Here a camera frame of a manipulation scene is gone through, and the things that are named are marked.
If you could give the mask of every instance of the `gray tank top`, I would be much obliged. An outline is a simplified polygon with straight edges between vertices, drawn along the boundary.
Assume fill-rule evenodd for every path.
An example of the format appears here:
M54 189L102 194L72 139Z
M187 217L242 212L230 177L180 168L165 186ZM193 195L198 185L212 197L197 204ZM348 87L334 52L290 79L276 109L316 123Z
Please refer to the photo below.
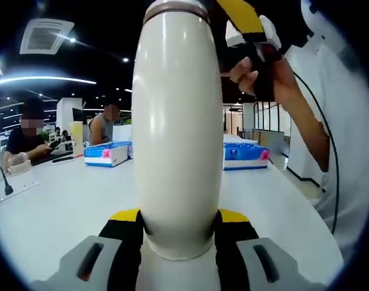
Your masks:
M96 118L99 118L100 120L102 120L102 123L104 125L102 127L102 131L101 131L101 137L102 137L103 143L112 141L113 140L113 122L107 120L103 113L100 113L96 117L94 117L94 119L96 119ZM89 123L90 144L92 143L92 135L91 135L92 131L90 130L90 125L91 125L92 121Z

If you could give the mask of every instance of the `black shirt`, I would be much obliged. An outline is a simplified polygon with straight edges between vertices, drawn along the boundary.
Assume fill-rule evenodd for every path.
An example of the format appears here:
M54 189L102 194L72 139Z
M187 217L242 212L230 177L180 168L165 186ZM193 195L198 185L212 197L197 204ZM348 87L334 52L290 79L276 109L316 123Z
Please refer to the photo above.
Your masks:
M44 144L41 135L26 136L23 134L21 127L18 127L10 133L6 151L12 155L17 155L21 152L29 152L40 144Z

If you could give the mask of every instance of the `ceiling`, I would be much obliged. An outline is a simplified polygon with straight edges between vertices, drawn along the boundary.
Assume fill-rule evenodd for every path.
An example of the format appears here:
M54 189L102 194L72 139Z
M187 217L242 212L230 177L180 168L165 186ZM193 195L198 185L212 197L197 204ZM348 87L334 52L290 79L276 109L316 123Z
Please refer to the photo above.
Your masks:
M45 100L63 97L82 98L85 108L99 109L103 96L121 99L121 109L130 110L132 74L142 20L149 1L3 1L0 14L8 21L0 24L0 78L26 75L55 75L96 82L37 80L0 85L0 131L18 123L19 106L30 96ZM69 37L55 55L20 55L24 30L33 18L52 18L75 24ZM242 94L229 79L222 79L225 103L254 102L255 98ZM56 102L45 103L46 110L55 110ZM55 112L47 122L55 121Z

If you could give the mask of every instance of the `air conditioning vent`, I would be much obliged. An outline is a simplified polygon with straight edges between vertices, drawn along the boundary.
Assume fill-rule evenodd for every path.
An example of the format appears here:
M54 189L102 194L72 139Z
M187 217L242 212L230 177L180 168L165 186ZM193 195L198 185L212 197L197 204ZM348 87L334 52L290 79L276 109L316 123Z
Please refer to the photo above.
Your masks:
M20 54L55 55L73 27L74 23L59 19L31 19L25 28Z

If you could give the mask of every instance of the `desk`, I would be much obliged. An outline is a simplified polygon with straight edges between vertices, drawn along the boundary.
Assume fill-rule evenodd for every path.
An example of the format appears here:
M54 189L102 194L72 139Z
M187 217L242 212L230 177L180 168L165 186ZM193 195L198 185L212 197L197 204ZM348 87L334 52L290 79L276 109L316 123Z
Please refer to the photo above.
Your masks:
M138 207L134 163L89 167L82 158L33 168L39 182L0 203L0 245L26 281L47 279L59 259L98 235L119 210ZM13 186L13 177L9 177ZM313 282L329 283L342 267L340 251L311 204L271 163L267 169L223 172L220 207L246 215L298 262ZM192 261L168 261L142 247L138 290L219 290L215 248Z

